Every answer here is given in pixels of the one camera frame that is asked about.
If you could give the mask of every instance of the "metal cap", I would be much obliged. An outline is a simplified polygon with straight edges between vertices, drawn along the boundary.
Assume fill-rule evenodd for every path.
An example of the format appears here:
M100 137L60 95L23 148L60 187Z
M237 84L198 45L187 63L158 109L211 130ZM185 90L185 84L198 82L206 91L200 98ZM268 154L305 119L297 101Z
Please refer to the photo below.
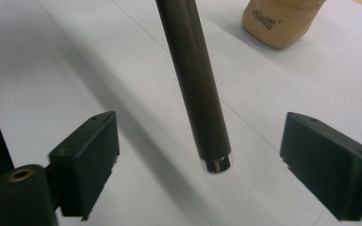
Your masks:
M231 154L222 157L218 160L201 159L202 168L210 173L220 173L228 170L231 167L232 157Z

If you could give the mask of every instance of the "tan container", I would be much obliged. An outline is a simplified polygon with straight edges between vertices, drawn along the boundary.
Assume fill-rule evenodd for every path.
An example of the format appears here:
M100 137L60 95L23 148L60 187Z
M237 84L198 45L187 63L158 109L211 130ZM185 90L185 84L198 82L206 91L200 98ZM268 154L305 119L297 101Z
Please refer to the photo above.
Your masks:
M306 33L325 0L251 0L243 27L276 49L290 46Z

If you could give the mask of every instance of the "black cylinder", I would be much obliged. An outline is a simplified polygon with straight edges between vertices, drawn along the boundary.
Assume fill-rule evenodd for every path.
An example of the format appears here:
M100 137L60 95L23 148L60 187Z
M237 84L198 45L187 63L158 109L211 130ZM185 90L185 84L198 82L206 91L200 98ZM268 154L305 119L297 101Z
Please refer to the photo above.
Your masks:
M196 3L194 0L156 0L156 3L199 156L206 162L207 170L226 170L230 164L222 161L229 161L231 147Z

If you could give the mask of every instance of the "metal rod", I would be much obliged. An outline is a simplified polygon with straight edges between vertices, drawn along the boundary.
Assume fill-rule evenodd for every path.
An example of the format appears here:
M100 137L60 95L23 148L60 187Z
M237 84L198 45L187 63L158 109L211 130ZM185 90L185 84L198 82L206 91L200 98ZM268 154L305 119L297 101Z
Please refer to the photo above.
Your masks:
M156 0L203 167L231 166L219 95L194 0Z

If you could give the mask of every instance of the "white table surface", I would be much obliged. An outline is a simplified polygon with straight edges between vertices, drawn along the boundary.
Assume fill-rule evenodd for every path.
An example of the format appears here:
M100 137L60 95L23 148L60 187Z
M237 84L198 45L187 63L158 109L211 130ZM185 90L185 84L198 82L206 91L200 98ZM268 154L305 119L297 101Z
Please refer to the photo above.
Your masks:
M202 171L155 1L0 0L0 126L16 167L87 118L118 116L121 155L90 219L73 225L362 225L337 222L279 157L285 116L362 143L362 6L329 0L275 51L241 27L248 1L198 0L234 166Z

